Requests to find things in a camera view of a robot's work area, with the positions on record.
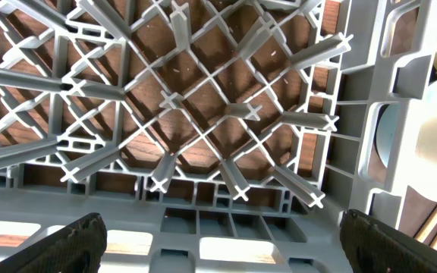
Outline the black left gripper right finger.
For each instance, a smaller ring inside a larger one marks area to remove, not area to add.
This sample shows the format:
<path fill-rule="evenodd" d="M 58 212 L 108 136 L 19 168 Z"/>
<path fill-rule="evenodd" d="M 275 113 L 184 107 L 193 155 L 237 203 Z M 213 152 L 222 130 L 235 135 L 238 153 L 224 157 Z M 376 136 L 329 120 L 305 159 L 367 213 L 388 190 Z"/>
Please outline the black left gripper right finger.
<path fill-rule="evenodd" d="M 344 213 L 339 237 L 354 272 L 437 273 L 437 250 L 357 209 Z"/>

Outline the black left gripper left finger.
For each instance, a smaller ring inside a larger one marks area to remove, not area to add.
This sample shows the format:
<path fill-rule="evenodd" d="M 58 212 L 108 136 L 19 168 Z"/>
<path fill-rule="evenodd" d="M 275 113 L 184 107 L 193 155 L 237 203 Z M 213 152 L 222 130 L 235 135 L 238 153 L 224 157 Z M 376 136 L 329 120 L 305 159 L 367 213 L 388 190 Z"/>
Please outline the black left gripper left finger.
<path fill-rule="evenodd" d="M 106 248 L 105 222 L 92 212 L 0 261 L 0 273 L 93 273 Z"/>

